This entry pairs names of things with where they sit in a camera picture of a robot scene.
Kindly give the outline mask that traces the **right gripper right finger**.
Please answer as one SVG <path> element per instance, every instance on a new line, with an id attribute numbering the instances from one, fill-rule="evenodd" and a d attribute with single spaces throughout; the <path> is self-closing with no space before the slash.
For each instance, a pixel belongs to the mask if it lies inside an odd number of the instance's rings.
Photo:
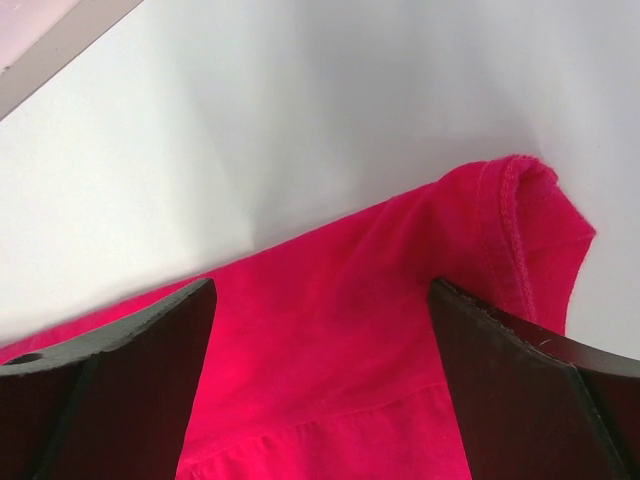
<path id="1" fill-rule="evenodd" d="M 428 308 L 473 478 L 638 478 L 638 361 L 442 279 Z"/>

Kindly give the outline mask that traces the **pink red t shirt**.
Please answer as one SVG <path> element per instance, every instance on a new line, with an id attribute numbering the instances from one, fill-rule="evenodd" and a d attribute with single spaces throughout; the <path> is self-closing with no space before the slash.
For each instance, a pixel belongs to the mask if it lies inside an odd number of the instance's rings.
<path id="1" fill-rule="evenodd" d="M 560 333 L 594 235 L 549 167 L 510 156 L 212 270 L 177 477 L 468 478 L 431 281 Z"/>

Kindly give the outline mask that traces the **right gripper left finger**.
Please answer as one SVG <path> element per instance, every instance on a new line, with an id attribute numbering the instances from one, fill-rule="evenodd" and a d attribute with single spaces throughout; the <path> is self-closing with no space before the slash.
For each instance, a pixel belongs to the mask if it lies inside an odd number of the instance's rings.
<path id="1" fill-rule="evenodd" d="M 2 364 L 2 478 L 174 478 L 215 309 L 201 279 Z"/>

